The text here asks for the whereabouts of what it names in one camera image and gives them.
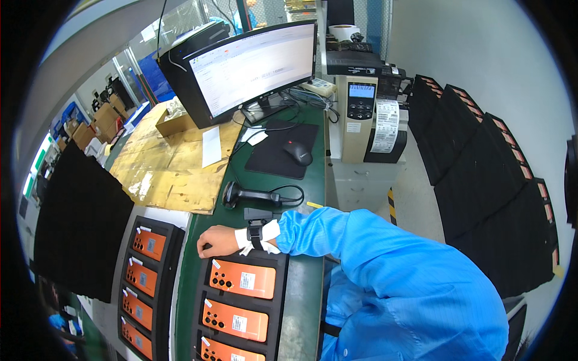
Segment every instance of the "yellow black hazard stripe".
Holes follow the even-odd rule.
[[[395,219],[395,206],[394,206],[394,193],[390,190],[387,191],[387,201],[390,204],[390,220],[391,224],[397,226],[397,219]]]

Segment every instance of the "computer mouse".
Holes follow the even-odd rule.
[[[283,146],[283,150],[289,153],[289,155],[295,160],[297,165],[302,167],[308,166],[313,162],[313,157],[311,153],[305,148],[305,146],[294,140],[289,140]]]

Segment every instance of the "green workbench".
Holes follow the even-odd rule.
[[[292,115],[292,110],[286,109],[272,115],[271,118],[285,120],[291,118]],[[201,233],[210,226],[218,224],[235,228],[246,227],[247,221],[243,219],[243,208],[245,207],[268,209],[275,212],[296,209],[302,213],[311,213],[314,208],[306,205],[306,202],[317,204],[324,204],[325,202],[323,110],[302,106],[298,117],[292,121],[319,125],[317,139],[312,150],[313,163],[307,168],[305,178],[303,180],[293,180],[269,174],[246,172],[244,165],[253,150],[252,146],[246,145],[233,156],[231,165],[225,174],[219,196],[222,195],[225,184],[235,180],[235,175],[231,170],[231,167],[233,167],[239,182],[245,188],[269,190],[284,184],[300,186],[305,192],[305,200],[300,206],[275,208],[264,203],[240,202],[236,208],[230,210],[223,207],[219,197],[213,215],[194,215],[183,254],[177,296],[175,327],[177,360],[197,359],[195,355],[191,354],[191,344],[195,342],[191,339],[191,329],[194,313],[193,305],[195,303],[196,287],[201,266],[201,259],[197,254],[197,240]],[[281,195],[291,198],[298,198],[300,195],[299,191],[294,188],[281,189],[279,192]],[[314,258],[306,255],[290,257],[281,339],[277,356],[279,360],[314,361],[316,359],[322,290],[323,258]]]

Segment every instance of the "blue esd jacket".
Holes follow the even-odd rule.
[[[508,323],[498,292],[455,248],[368,210],[283,213],[283,253],[341,260],[333,269],[321,360],[500,360]]]

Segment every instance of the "monitor stand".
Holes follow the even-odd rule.
[[[289,107],[289,105],[291,105],[291,101],[287,101],[279,93],[274,93],[243,107],[241,111],[247,117],[249,123],[253,124],[273,113],[277,113],[279,110]]]

